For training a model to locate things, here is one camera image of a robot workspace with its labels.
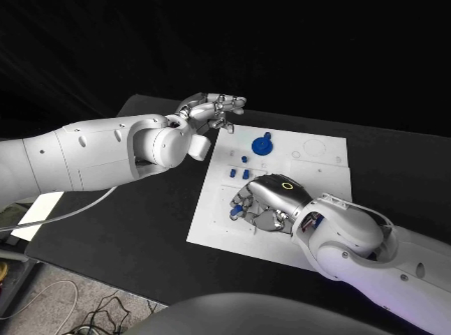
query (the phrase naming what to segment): black backdrop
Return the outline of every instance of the black backdrop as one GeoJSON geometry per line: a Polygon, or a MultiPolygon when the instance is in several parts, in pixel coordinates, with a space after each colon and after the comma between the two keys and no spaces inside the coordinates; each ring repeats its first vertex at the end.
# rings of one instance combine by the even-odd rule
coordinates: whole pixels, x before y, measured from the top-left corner
{"type": "Polygon", "coordinates": [[[203,91],[451,137],[451,8],[307,3],[0,1],[0,136],[203,91]]]}

